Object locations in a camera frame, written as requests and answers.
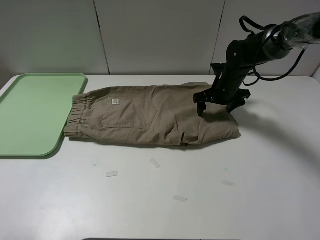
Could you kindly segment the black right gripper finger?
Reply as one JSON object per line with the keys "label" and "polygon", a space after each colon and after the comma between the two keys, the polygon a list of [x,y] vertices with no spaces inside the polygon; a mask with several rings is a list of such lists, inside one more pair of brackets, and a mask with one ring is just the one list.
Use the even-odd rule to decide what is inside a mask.
{"label": "black right gripper finger", "polygon": [[226,106],[226,110],[228,113],[231,113],[232,111],[234,111],[235,109],[242,107],[244,105],[244,100],[243,99],[239,99],[234,101],[233,103],[230,103]]}
{"label": "black right gripper finger", "polygon": [[197,115],[201,117],[204,111],[207,109],[207,105],[204,101],[197,101],[196,104],[197,104]]}

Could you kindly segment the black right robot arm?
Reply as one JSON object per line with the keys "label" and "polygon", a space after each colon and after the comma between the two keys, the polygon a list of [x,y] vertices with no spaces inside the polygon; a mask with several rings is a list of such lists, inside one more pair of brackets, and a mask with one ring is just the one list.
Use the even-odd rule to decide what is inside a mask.
{"label": "black right robot arm", "polygon": [[[230,113],[244,106],[251,96],[248,89],[241,89],[249,75],[257,81],[274,82],[290,75],[302,59],[308,45],[320,42],[320,14],[310,13],[284,23],[261,26],[246,16],[239,19],[241,28],[248,33],[244,40],[232,41],[226,51],[225,63],[212,63],[215,80],[210,89],[193,96],[199,116],[207,103],[223,105]],[[266,78],[257,72],[257,66],[285,58],[294,48],[301,52],[293,66],[282,76]]]}

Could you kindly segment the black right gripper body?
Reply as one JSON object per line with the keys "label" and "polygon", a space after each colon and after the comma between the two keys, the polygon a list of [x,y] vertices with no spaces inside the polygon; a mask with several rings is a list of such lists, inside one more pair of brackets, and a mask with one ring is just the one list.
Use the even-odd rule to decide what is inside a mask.
{"label": "black right gripper body", "polygon": [[212,63],[215,80],[211,88],[193,95],[194,103],[218,105],[245,105],[251,96],[249,90],[240,89],[247,77],[250,66],[233,68],[228,63]]}

